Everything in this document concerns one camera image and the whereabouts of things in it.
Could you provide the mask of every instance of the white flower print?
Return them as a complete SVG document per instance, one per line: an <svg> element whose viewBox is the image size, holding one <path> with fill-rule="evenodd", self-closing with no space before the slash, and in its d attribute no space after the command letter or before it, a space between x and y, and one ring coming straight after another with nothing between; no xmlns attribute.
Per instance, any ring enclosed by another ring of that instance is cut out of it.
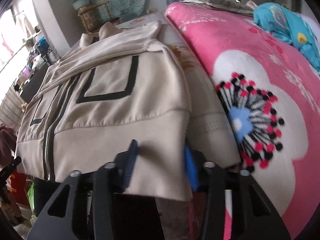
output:
<svg viewBox="0 0 320 240"><path fill-rule="evenodd" d="M277 56L270 54L270 59L277 65L282 65L282 62L277 58Z"/></svg>
<svg viewBox="0 0 320 240"><path fill-rule="evenodd" d="M164 16L167 17L175 8L176 6L169 6L167 10L164 12Z"/></svg>
<svg viewBox="0 0 320 240"><path fill-rule="evenodd" d="M232 73L242 73L247 80L277 97L274 108L285 120L281 127L281 152L275 152L267 168L254 163L252 176L259 183L280 215L288 208L295 189L293 159L303 158L308 149L308 135L303 115L295 101L282 89L272 85L263 66L249 54L239 50L221 53L214 63L214 84L228 81Z"/></svg>
<svg viewBox="0 0 320 240"><path fill-rule="evenodd" d="M301 94L305 97L308 103L311 106L313 111L317 111L320 115L320 107L318 106L316 100L313 98L311 93L306 90L306 88L302 84L301 78L299 78L296 74L294 74L291 70L284 71L286 78L292 83L295 84L301 91Z"/></svg>

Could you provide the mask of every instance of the gray cloth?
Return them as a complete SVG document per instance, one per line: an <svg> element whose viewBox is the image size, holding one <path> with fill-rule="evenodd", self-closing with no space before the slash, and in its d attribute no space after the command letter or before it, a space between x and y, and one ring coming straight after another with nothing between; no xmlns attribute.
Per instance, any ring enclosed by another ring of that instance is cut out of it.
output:
<svg viewBox="0 0 320 240"><path fill-rule="evenodd" d="M242 3L227 0L184 0L184 3L201 6L210 10L226 11L253 17L253 10Z"/></svg>

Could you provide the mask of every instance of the pink blanket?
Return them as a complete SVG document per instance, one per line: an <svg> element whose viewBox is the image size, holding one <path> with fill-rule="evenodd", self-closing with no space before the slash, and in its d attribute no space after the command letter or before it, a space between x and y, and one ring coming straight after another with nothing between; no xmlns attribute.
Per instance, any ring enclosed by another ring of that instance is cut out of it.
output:
<svg viewBox="0 0 320 240"><path fill-rule="evenodd" d="M181 2L165 15L215 85L243 167L294 239L320 202L319 76L300 52L252 18Z"/></svg>

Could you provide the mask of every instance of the window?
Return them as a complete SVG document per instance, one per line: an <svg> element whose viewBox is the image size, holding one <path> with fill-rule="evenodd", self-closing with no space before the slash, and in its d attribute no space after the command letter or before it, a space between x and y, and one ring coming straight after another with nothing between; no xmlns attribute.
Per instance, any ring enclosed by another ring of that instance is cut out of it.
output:
<svg viewBox="0 0 320 240"><path fill-rule="evenodd" d="M27 65L29 51L24 46L24 34L15 25L11 10L0 18L0 102L9 87Z"/></svg>

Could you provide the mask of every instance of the metal screw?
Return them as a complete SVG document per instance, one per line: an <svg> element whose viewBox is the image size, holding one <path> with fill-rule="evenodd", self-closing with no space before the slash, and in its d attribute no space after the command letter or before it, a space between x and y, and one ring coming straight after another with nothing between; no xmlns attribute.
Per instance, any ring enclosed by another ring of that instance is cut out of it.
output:
<svg viewBox="0 0 320 240"><path fill-rule="evenodd" d="M216 165L213 162L205 162L203 166L206 168L214 168Z"/></svg>
<svg viewBox="0 0 320 240"><path fill-rule="evenodd" d="M70 172L71 177L78 177L78 176L80 176L80 174L81 174L81 172L77 171L77 170Z"/></svg>
<svg viewBox="0 0 320 240"><path fill-rule="evenodd" d="M248 170L241 170L240 171L240 175L241 176L249 176L250 175L250 172Z"/></svg>
<svg viewBox="0 0 320 240"><path fill-rule="evenodd" d="M105 169L113 169L116 167L116 164L113 162L107 163L106 165L104 165Z"/></svg>

